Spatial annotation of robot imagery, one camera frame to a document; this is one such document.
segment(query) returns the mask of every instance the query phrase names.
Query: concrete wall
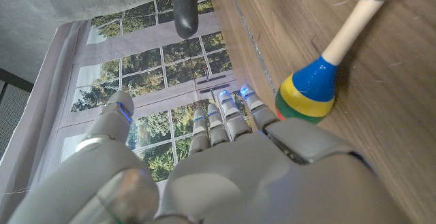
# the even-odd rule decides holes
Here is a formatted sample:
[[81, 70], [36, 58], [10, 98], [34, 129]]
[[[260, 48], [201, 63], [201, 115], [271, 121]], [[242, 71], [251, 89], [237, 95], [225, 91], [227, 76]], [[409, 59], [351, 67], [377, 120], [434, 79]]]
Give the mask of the concrete wall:
[[60, 25], [152, 0], [0, 0], [0, 67], [34, 83]]

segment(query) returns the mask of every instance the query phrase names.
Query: wood grain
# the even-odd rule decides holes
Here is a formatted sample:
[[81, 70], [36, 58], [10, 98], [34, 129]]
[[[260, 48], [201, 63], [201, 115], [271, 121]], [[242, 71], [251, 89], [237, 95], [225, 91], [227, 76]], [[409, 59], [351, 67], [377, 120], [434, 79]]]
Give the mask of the wood grain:
[[[357, 0], [238, 0], [278, 88], [308, 65]], [[232, 0], [213, 0], [238, 80], [274, 106]], [[415, 223], [436, 220], [436, 0], [389, 0], [345, 56], [319, 124], [364, 153]]]

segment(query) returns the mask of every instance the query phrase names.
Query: wooden stick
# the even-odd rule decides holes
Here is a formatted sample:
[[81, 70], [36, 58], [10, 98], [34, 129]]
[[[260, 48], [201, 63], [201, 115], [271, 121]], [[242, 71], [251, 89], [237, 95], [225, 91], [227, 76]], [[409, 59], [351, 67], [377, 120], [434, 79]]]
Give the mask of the wooden stick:
[[332, 65], [339, 65], [356, 38], [383, 5], [385, 0], [359, 0], [341, 30], [322, 53]]

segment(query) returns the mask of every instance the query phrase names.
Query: window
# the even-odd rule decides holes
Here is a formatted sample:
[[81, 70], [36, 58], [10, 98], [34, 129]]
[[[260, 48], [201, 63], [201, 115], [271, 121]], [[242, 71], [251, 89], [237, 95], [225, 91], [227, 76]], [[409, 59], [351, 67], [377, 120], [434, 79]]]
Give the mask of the window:
[[[240, 92], [234, 91], [231, 94], [250, 126]], [[207, 114], [210, 103], [217, 104], [212, 98], [203, 99], [133, 121], [126, 145], [145, 164], [155, 181], [166, 180], [174, 166], [187, 157], [194, 112], [201, 109]]]
[[102, 106], [118, 90], [137, 97], [231, 69], [221, 32], [84, 66], [79, 70], [70, 112]]
[[[198, 0], [199, 14], [213, 10], [211, 0]], [[172, 0], [155, 0], [124, 12], [93, 18], [87, 44], [97, 44], [111, 37], [126, 35], [173, 20]]]

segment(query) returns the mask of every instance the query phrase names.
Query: gray curtain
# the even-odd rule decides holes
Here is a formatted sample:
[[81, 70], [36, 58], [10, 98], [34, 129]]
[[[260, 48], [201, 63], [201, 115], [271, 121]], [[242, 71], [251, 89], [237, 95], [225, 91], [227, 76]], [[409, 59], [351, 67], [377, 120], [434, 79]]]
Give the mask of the gray curtain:
[[52, 44], [0, 162], [0, 222], [5, 223], [15, 207], [30, 189], [45, 145], [59, 121], [58, 111], [66, 96], [65, 83], [69, 73], [68, 58], [74, 55], [80, 22], [65, 24], [57, 29]]

